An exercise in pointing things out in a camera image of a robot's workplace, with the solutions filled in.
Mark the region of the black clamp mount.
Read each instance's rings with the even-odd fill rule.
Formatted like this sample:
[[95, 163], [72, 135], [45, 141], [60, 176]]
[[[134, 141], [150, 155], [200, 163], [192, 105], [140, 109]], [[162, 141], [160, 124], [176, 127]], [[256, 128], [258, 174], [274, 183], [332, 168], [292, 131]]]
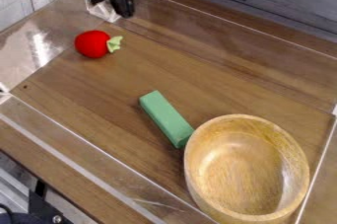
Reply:
[[63, 213], [47, 202], [48, 187], [37, 181], [36, 187], [29, 191], [28, 212], [36, 216], [44, 224], [73, 224]]

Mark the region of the clear acrylic barrier wall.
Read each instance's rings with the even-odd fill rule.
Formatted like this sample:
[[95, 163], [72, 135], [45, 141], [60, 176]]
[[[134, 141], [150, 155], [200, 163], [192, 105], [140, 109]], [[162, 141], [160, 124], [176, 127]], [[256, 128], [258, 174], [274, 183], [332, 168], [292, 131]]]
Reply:
[[[310, 169], [284, 224], [337, 224], [337, 42], [202, 0], [136, 6], [107, 23], [56, 0], [0, 33], [0, 151], [100, 224], [216, 224], [140, 106], [160, 91], [192, 125], [234, 113], [277, 124]], [[93, 30], [122, 37], [101, 58], [73, 45]]]

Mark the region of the red plush strawberry toy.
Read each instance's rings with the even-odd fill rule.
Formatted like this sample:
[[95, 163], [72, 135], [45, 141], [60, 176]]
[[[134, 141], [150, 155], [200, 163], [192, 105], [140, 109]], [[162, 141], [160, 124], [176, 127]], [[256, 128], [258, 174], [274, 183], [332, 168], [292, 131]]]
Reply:
[[73, 45], [77, 52], [88, 58], [101, 58], [121, 47], [121, 36], [111, 37], [103, 31], [88, 31], [76, 36]]

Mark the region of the wooden bowl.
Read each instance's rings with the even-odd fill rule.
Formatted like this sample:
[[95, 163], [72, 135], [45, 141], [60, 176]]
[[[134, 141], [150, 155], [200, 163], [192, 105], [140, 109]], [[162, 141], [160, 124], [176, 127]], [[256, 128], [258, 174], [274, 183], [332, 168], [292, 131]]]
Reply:
[[292, 135], [266, 119], [228, 114], [204, 122], [184, 150], [186, 187], [220, 224], [284, 224], [302, 203], [309, 164]]

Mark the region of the green rectangular block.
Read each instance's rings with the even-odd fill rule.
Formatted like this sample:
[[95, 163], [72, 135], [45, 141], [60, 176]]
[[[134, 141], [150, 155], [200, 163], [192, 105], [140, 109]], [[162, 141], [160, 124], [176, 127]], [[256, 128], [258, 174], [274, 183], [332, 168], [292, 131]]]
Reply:
[[156, 123], [176, 149], [182, 148], [193, 128], [177, 112], [160, 91], [152, 91], [140, 98], [140, 106]]

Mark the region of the clear acrylic corner bracket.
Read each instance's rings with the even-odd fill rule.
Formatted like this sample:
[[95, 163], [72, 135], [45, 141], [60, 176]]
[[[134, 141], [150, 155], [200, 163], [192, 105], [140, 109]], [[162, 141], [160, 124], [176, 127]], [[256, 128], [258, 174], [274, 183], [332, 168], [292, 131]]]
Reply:
[[122, 16], [116, 12], [111, 0], [84, 0], [88, 13], [107, 21], [115, 23]]

